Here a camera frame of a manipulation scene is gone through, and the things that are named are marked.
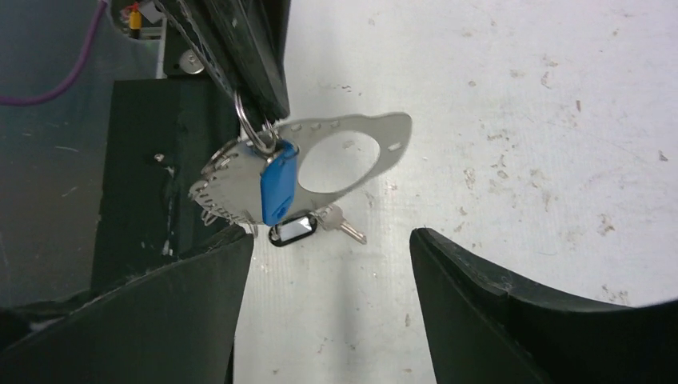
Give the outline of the clear plastic keyring holder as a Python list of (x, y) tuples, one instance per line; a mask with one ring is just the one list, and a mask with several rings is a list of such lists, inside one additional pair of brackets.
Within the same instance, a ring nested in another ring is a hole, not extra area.
[(413, 119), (405, 112), (349, 114), (277, 125), (265, 122), (261, 130), (255, 130), (239, 97), (234, 106), (244, 137), (217, 150), (188, 192), (202, 208), (206, 225), (217, 218), (265, 225), (260, 178), (281, 140), (298, 148), (295, 196), (283, 221), (335, 203), (393, 168), (405, 154), (413, 132)]

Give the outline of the black tagged key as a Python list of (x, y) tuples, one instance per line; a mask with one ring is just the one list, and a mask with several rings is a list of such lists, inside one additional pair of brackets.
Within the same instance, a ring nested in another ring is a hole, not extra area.
[(339, 230), (356, 242), (367, 244), (366, 235), (345, 219), (343, 209), (336, 204), (284, 219), (269, 229), (268, 240), (276, 247), (283, 247), (315, 234), (319, 228), (325, 231)]

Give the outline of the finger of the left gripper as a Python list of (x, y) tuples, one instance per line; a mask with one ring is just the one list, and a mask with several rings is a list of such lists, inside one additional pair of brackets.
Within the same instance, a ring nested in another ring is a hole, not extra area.
[(237, 92), (269, 120), (290, 114), (284, 57), (291, 2), (207, 1), (208, 14), (237, 73)]
[(247, 1), (155, 1), (230, 98), (248, 100)]

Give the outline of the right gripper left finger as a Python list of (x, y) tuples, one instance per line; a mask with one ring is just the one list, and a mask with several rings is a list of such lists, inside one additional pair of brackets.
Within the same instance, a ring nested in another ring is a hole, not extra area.
[(2, 382), (233, 382), (253, 243), (229, 226), (104, 290), (2, 308)]

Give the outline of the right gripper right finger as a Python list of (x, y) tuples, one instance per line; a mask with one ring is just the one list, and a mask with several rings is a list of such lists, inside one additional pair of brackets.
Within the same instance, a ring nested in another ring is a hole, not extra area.
[(542, 285), (430, 228), (409, 253), (439, 383), (674, 383), (677, 303), (630, 307)]

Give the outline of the blue tagged key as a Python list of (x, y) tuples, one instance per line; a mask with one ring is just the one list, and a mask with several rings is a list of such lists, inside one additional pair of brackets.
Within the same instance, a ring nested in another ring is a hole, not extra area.
[(281, 140), (277, 152), (261, 173), (261, 217), (267, 226), (276, 226), (289, 212), (297, 186), (298, 148)]

